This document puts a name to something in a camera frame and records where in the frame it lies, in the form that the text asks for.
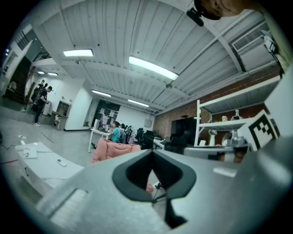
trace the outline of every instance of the desk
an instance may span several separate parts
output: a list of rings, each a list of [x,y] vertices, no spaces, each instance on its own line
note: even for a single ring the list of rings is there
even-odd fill
[[[23,158],[24,146],[35,147],[38,157],[36,159]],[[82,166],[54,153],[41,142],[18,145],[15,149],[18,153],[21,175],[43,196],[83,169]],[[63,167],[57,163],[58,159],[65,162],[67,166]]]
[[[156,147],[161,147],[163,150],[165,149],[165,145],[161,144],[162,140],[154,139],[153,143],[156,145]]]
[[[91,132],[91,137],[90,137],[90,143],[88,144],[88,152],[89,152],[89,153],[91,152],[92,134],[93,134],[93,133],[96,133],[96,134],[100,134],[100,135],[102,135],[102,138],[103,138],[103,136],[105,136],[107,140],[109,139],[109,136],[111,135],[111,134],[109,134],[109,133],[104,133],[104,132],[101,132],[101,131],[96,130],[96,129],[91,129],[91,131],[92,131],[92,132]]]
[[[56,126],[56,130],[58,131],[63,131],[64,128],[65,128],[65,123],[66,123],[66,120],[67,120],[67,116],[65,115],[62,115],[62,114],[59,114],[57,112],[52,112],[51,114],[51,118],[50,118],[50,122],[49,122],[49,125],[54,125],[55,124],[55,117],[56,115],[60,116],[60,123],[59,123],[59,127]]]

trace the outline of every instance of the black chair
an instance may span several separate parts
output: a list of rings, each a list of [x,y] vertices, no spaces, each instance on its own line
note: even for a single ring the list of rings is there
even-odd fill
[[[141,149],[152,149],[154,138],[154,135],[149,135],[147,133],[143,134],[142,143],[140,145]]]
[[[186,146],[185,137],[173,137],[171,142],[165,143],[165,150],[177,154],[184,154],[184,148],[186,148]]]
[[[143,133],[144,133],[144,131],[143,131],[142,128],[139,128],[139,129],[137,130],[137,133],[136,133],[136,137],[135,137],[135,139],[137,139],[138,144],[141,144],[141,143],[142,143]]]

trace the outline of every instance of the staircase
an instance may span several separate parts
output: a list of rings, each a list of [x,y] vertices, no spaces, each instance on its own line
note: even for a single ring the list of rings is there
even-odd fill
[[[5,98],[25,105],[24,95],[30,66],[31,62],[24,56],[10,80],[10,82],[14,81],[16,83],[16,90],[13,92],[7,89],[4,95]]]

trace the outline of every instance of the person sitting at desk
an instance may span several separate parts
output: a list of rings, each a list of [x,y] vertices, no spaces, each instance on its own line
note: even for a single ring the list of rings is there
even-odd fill
[[[112,125],[112,128],[113,128],[112,141],[114,141],[116,143],[119,143],[119,138],[120,138],[119,125],[120,125],[120,123],[117,121],[115,121]]]
[[[125,124],[121,124],[120,126],[120,143],[125,144],[126,142],[126,134],[125,134]]]

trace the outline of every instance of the white corrugated ceiling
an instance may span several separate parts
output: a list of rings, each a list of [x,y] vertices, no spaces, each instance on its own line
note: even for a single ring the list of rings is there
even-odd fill
[[[134,105],[136,108],[158,113],[241,72],[228,43],[263,20],[259,13],[248,14],[221,40],[209,45],[215,32],[225,30],[241,15],[199,27],[182,11],[190,9],[191,2],[45,1],[32,13],[32,26],[52,58],[72,78],[86,77],[94,89],[111,92],[116,102],[134,98],[150,106]],[[63,54],[74,48],[91,48],[94,56],[79,58],[77,64],[76,58]],[[129,64],[129,56],[162,66],[179,77],[172,89],[166,89],[170,79]]]

